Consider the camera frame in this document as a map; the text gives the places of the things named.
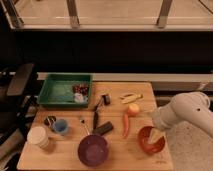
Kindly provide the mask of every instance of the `yellow object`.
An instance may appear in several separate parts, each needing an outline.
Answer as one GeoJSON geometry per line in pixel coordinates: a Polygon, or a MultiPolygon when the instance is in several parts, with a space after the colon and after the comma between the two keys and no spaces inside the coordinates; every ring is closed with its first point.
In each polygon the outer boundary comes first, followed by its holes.
{"type": "Polygon", "coordinates": [[[136,116],[139,112],[140,112],[140,107],[135,103],[130,104],[127,108],[127,114],[129,116],[136,116]]]}
{"type": "Polygon", "coordinates": [[[143,97],[142,94],[131,94],[131,95],[128,95],[126,97],[122,97],[122,101],[121,102],[123,104],[131,103],[131,102],[134,102],[135,100],[140,99],[142,97],[143,97]]]}
{"type": "Polygon", "coordinates": [[[152,128],[149,139],[148,139],[148,143],[154,144],[163,136],[164,136],[164,132],[160,131],[157,128],[152,128]]]}

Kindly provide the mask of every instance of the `dark background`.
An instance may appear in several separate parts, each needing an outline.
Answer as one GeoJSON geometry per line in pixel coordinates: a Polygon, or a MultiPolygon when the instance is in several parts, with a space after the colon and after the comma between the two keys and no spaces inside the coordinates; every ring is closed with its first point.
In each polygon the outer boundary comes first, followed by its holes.
{"type": "Polygon", "coordinates": [[[0,68],[44,72],[210,73],[213,32],[11,31],[0,8],[0,68]]]}

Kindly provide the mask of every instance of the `knife handle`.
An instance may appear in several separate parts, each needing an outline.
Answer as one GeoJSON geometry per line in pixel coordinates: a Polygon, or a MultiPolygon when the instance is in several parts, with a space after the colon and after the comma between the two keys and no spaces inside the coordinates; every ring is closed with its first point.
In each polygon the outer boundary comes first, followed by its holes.
{"type": "Polygon", "coordinates": [[[95,130],[97,128],[98,118],[99,118],[99,114],[98,114],[98,111],[96,110],[94,112],[94,116],[93,116],[93,130],[95,130]]]}

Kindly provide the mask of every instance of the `blue cup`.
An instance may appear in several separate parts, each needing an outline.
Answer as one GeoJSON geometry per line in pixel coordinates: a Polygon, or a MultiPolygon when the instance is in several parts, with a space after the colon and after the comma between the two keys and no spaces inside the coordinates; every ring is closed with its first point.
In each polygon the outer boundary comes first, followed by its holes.
{"type": "Polygon", "coordinates": [[[68,122],[66,120],[64,120],[64,119],[57,119],[53,123],[52,128],[53,128],[53,130],[56,133],[58,133],[58,134],[60,134],[62,136],[64,136],[65,134],[67,134],[68,131],[69,131],[68,122]]]}

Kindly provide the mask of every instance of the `orange bowl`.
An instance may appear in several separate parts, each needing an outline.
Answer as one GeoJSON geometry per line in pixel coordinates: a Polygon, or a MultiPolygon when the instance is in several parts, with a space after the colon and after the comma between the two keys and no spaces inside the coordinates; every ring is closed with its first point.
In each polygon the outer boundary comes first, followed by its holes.
{"type": "Polygon", "coordinates": [[[163,148],[165,146],[164,137],[161,137],[154,144],[148,143],[148,139],[149,139],[152,128],[153,128],[152,126],[145,126],[145,127],[141,128],[141,130],[138,133],[139,146],[145,153],[147,153],[149,155],[160,152],[161,150],[163,150],[163,148]]]}

